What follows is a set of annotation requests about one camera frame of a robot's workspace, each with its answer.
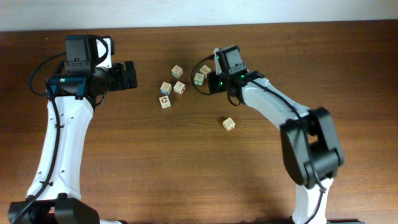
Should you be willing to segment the wooden block green letter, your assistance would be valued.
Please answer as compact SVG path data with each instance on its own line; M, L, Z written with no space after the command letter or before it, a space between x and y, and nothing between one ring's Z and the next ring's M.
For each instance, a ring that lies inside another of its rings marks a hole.
M205 81L205 75L202 73L196 73L193 81L195 85L203 86L203 83Z

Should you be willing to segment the wooden block K blue 2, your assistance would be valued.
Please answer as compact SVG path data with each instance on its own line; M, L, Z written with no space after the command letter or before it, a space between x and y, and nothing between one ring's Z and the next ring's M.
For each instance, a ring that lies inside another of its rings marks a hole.
M227 118L226 120L223 121L223 127L227 131L234 129L235 126L236 126L236 123L232 120L232 118Z

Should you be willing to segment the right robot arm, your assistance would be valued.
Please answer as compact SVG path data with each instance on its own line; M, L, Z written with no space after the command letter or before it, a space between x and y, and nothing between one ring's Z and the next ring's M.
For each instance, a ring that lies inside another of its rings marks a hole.
M254 108L279 131L285 169L296 184L292 223L326 223L329 189L345 162L333 118L324 107L300 105L258 71L236 75L211 72L211 94L225 91Z

